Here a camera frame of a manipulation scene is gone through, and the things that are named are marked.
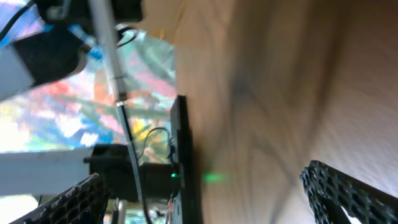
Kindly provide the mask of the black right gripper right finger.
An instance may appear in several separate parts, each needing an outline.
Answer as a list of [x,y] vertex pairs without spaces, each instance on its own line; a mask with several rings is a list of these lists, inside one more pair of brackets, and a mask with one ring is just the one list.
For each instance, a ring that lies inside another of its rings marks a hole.
[[397,224],[397,198],[325,163],[312,160],[299,175],[315,223]]

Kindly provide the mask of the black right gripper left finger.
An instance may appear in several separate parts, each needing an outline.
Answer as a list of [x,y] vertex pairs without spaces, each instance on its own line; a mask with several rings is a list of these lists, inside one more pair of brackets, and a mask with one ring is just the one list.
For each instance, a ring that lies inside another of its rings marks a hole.
[[110,196],[104,176],[94,173],[10,224],[101,224]]

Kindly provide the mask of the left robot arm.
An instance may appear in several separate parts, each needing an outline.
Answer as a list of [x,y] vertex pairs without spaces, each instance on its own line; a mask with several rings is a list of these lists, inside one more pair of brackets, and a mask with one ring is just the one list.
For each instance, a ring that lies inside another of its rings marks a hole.
[[[129,72],[129,119],[141,162],[165,163],[169,111],[175,98],[173,47],[128,31],[120,50]],[[123,143],[114,96],[98,46],[76,75],[1,103],[1,152],[66,151]]]

